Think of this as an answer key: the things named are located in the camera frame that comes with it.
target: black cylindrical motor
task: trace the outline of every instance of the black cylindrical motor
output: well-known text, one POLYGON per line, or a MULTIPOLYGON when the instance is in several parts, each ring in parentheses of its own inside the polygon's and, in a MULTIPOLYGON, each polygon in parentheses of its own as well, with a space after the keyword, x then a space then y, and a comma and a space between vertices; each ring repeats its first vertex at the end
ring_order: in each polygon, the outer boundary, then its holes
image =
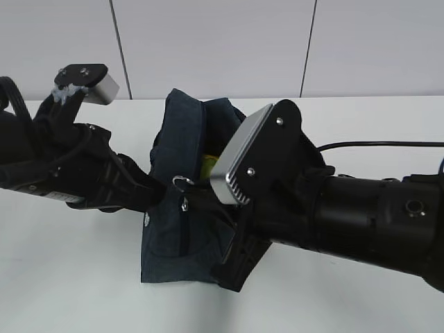
POLYGON ((422 276, 442 291, 441 201, 438 182, 328 177, 311 203, 282 195, 258 203, 256 228, 276 242, 422 276))

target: white wall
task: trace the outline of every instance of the white wall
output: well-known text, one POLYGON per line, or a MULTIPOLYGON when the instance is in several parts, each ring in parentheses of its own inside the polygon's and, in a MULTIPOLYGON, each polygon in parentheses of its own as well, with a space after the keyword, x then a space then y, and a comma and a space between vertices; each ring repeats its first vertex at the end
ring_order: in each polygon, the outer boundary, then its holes
MULTIPOLYGON (((443 93, 440 0, 113 2, 135 99, 300 96, 313 16, 302 96, 443 93)), ((105 63, 129 98, 109 0, 4 0, 0 31, 27 99, 73 62, 105 63)))
MULTIPOLYGON (((250 114, 275 99, 234 100, 250 114)), ((443 141, 443 97, 300 99, 316 145, 349 139, 443 141)), ((36 102, 30 102, 35 110, 36 102)), ((112 131, 112 147, 148 171, 163 101, 84 105, 79 121, 112 131)), ((440 148, 325 153, 340 173, 436 173, 440 148)), ((140 284, 142 216, 69 210, 0 191, 0 332, 430 332, 444 295, 420 278, 273 245, 241 293, 198 282, 140 284)))

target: screw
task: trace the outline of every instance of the screw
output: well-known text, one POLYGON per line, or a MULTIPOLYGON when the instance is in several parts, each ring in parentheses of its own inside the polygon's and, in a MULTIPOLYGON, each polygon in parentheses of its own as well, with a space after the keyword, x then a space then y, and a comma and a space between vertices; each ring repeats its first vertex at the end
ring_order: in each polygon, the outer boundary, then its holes
POLYGON ((83 76, 88 76, 89 75, 89 70, 87 68, 82 68, 80 70, 80 74, 82 74, 83 76))
POLYGON ((256 170, 254 170, 253 168, 247 169, 247 175, 249 175, 250 177, 253 177, 255 174, 256 174, 256 170))

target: white table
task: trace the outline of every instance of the white table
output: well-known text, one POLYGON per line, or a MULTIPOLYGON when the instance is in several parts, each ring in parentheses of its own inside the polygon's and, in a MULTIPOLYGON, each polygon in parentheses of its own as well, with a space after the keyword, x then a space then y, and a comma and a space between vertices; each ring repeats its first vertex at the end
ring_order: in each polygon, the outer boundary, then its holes
MULTIPOLYGON (((250 114, 272 99, 234 100, 250 114)), ((444 141, 444 97, 301 99, 316 145, 350 139, 444 141)), ((34 110, 38 102, 29 102, 34 110)), ((164 101, 84 105, 79 122, 149 170, 164 101)), ((339 173, 436 173, 439 148, 343 148, 339 173)), ((241 293, 198 282, 141 284, 142 215, 70 210, 0 191, 0 332, 443 332, 444 294, 420 278, 273 245, 241 293)))

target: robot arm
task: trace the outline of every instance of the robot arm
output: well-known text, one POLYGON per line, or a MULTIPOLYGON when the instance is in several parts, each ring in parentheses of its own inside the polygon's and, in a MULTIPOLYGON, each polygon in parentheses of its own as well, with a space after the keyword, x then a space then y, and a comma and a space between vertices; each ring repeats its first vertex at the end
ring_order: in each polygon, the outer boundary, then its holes
POLYGON ((15 84, 0 78, 0 187, 104 212, 160 202, 164 185, 112 151, 111 132, 74 123, 83 101, 109 104, 118 89, 105 65, 69 65, 31 120, 15 84))

